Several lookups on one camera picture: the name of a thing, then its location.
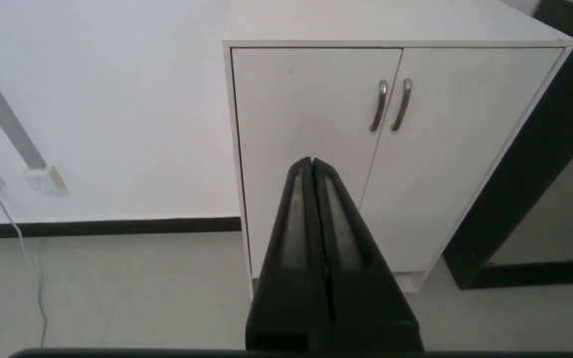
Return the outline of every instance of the tiled floor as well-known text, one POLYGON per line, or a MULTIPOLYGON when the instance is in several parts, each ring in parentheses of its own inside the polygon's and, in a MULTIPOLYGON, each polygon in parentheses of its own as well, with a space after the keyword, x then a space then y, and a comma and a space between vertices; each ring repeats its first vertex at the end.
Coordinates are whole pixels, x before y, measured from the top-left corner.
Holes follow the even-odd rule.
MULTIPOLYGON (((240 233, 28 246, 45 273, 46 346, 244 349, 240 233)), ((18 242, 0 240, 0 357, 38 344, 35 284, 18 242)), ((439 263, 408 299, 429 350, 573 350, 573 285, 459 291, 439 263)))

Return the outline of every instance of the white cabinet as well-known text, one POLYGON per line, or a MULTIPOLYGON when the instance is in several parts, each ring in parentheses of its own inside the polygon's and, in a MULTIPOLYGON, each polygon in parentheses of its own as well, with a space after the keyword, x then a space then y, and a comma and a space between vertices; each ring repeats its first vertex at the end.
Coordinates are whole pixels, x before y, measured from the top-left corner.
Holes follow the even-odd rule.
POLYGON ((302 157, 333 163, 361 200, 401 53, 233 49, 252 268, 263 263, 287 171, 302 157), (371 131, 380 105, 382 119, 371 131))
POLYGON ((560 53, 404 50, 360 208, 393 272, 430 268, 560 53))
POLYGON ((573 40, 494 2, 241 0, 224 44, 251 277, 311 156, 415 290, 573 40))

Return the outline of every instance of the cabinet handle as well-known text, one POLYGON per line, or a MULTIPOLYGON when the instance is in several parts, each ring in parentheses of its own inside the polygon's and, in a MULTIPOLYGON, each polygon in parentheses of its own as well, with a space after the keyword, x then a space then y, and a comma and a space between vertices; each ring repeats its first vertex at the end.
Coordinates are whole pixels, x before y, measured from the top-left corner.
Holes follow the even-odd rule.
POLYGON ((373 123, 369 127, 372 132, 377 131, 377 128, 379 128, 379 122, 382 121, 384 107, 386 106, 386 94, 388 94, 388 83, 386 80, 382 80, 379 82, 379 102, 377 103, 377 111, 375 112, 373 123))
POLYGON ((390 126, 393 131, 397 131, 399 126, 402 125, 404 120, 404 115, 406 114, 406 108, 408 108, 408 102, 410 101, 410 93, 413 91, 413 82, 410 79, 404 80, 404 96, 402 97, 402 105, 399 107, 399 113, 397 113, 397 119, 390 126))

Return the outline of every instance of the gray cable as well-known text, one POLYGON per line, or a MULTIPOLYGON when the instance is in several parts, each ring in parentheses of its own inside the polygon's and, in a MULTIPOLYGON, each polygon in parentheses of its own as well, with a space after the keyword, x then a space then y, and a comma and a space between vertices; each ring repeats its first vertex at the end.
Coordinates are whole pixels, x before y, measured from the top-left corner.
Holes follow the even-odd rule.
POLYGON ((4 206, 4 203, 1 202, 1 199, 0 199, 0 207, 1 207, 1 210, 3 210, 4 214, 6 215, 6 218, 8 218, 8 221, 10 222, 10 224, 17 231, 17 235, 19 236, 19 243, 21 244, 21 251, 24 253, 24 257, 26 257, 26 261, 28 262, 30 267, 37 274, 37 282, 38 282, 37 305, 39 306, 39 311, 41 312, 41 316, 44 320, 44 329, 41 333, 41 344, 39 345, 39 347, 43 348, 44 341, 46 340, 46 330, 48 329, 48 318, 46 317, 46 312, 44 312, 44 304, 43 304, 43 300, 41 298, 41 296, 42 296, 41 293, 43 292, 43 288, 44 288, 44 276, 43 276, 43 273, 41 272, 41 270, 37 269, 37 267, 35 267, 35 264, 33 264, 32 260, 30 260, 30 257, 28 256, 28 253, 26 252, 26 246, 24 245, 24 236, 21 233, 21 229, 19 229, 19 227, 17 226, 15 221, 12 220, 12 218, 10 217, 10 214, 8 214, 8 210, 6 210, 6 207, 4 206))

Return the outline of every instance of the cabinet top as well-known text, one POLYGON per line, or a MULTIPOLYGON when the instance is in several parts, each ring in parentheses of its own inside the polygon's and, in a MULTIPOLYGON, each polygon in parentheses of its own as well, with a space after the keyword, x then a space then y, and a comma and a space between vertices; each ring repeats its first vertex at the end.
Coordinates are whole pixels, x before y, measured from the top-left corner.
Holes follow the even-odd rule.
POLYGON ((225 47, 567 47, 491 0, 233 0, 225 47))

